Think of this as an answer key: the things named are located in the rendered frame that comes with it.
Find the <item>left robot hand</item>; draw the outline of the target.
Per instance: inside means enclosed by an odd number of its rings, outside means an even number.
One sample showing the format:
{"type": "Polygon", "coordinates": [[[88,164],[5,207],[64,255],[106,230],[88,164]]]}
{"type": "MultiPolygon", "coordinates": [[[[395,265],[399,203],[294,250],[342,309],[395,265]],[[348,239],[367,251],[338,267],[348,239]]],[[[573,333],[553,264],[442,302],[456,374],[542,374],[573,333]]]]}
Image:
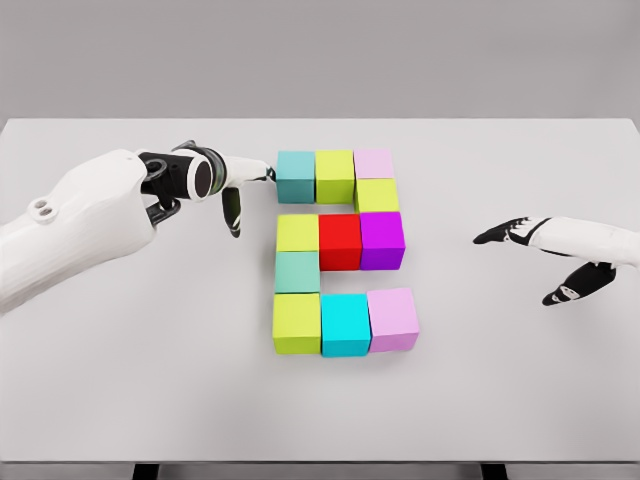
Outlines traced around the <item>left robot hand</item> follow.
{"type": "Polygon", "coordinates": [[[240,187],[248,182],[276,182],[275,169],[263,160],[224,156],[226,180],[221,190],[223,216],[234,238],[241,233],[240,187]]]}

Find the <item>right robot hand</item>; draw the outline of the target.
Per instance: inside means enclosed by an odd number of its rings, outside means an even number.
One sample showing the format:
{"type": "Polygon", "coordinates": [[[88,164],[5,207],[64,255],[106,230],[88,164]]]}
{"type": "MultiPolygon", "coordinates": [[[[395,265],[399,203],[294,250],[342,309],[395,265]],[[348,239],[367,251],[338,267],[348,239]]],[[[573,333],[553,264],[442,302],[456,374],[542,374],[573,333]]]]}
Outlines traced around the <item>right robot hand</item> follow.
{"type": "Polygon", "coordinates": [[[510,242],[562,257],[580,258],[585,264],[569,274],[542,300],[558,305],[592,295],[611,284],[623,256],[621,229],[568,217],[520,217],[478,234],[473,243],[510,242]]]}

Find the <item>teal cube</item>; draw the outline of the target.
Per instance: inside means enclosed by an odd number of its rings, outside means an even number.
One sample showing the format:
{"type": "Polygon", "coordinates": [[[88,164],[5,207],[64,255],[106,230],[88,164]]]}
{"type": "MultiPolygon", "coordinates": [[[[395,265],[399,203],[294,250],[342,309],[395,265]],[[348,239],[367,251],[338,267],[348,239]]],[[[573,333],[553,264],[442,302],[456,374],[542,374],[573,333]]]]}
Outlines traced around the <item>teal cube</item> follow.
{"type": "Polygon", "coordinates": [[[279,151],[276,165],[278,201],[282,204],[315,202],[315,153],[279,151]]]}

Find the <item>yellow-green cube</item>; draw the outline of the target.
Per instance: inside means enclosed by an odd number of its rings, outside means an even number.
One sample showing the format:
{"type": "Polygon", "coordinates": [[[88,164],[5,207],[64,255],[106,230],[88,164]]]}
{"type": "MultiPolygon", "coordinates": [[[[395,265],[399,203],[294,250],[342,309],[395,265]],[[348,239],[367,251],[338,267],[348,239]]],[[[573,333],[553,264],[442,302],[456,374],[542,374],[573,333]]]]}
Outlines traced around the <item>yellow-green cube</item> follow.
{"type": "Polygon", "coordinates": [[[352,204],[354,188],[352,150],[315,152],[315,197],[318,204],[352,204]]]}
{"type": "Polygon", "coordinates": [[[278,355],[320,354],[320,294],[276,294],[272,339],[278,355]]]}
{"type": "Polygon", "coordinates": [[[277,219],[276,250],[307,252],[319,250],[317,214],[282,214],[277,219]]]}
{"type": "Polygon", "coordinates": [[[357,213],[398,212],[396,181],[392,178],[357,179],[354,207],[357,213]]]}

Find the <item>mint green cube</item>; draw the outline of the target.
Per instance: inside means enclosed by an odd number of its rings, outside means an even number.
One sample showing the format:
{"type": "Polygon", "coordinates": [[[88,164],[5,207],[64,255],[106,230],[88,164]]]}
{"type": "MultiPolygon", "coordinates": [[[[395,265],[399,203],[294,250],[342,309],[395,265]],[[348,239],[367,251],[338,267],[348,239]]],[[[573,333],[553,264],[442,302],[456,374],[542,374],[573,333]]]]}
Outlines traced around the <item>mint green cube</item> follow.
{"type": "Polygon", "coordinates": [[[274,292],[276,294],[319,293],[319,253],[317,251],[278,251],[275,258],[274,292]]]}

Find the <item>red cube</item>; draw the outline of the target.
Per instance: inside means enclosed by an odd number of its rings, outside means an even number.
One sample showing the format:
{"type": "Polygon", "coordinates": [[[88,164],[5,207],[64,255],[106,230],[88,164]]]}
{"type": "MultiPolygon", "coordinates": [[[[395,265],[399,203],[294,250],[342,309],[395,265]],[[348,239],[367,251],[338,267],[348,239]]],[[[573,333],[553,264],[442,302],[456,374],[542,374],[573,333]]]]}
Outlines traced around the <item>red cube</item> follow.
{"type": "Polygon", "coordinates": [[[321,271],[355,271],[362,255],[358,214],[319,216],[319,262],[321,271]]]}

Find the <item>pink cube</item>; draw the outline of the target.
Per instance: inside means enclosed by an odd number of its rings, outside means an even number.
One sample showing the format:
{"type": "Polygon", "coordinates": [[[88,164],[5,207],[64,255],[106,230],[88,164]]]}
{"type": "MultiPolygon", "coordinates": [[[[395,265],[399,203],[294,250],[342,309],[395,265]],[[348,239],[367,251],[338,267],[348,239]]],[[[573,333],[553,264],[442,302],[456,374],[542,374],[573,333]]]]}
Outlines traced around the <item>pink cube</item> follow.
{"type": "Polygon", "coordinates": [[[410,288],[366,292],[371,329],[369,351],[411,350],[420,334],[414,297],[410,288]]]}
{"type": "Polygon", "coordinates": [[[395,177],[393,157],[389,149],[354,149],[353,161],[357,179],[395,177]]]}

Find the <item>purple cube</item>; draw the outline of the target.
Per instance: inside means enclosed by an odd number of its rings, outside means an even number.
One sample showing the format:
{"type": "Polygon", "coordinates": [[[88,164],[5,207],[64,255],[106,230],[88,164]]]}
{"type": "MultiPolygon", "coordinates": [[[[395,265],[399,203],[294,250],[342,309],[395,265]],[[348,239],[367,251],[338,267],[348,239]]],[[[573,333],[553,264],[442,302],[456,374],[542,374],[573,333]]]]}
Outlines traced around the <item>purple cube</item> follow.
{"type": "Polygon", "coordinates": [[[399,270],[406,249],[400,212],[360,214],[361,270],[399,270]]]}

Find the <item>cyan cube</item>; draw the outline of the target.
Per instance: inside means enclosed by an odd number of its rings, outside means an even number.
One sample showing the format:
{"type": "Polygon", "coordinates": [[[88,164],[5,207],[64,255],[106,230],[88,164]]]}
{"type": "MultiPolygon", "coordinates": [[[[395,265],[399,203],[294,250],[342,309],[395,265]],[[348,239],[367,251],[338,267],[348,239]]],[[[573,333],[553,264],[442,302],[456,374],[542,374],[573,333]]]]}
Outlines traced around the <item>cyan cube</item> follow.
{"type": "Polygon", "coordinates": [[[321,354],[323,357],[366,356],[372,339],[367,296],[321,296],[321,354]]]}

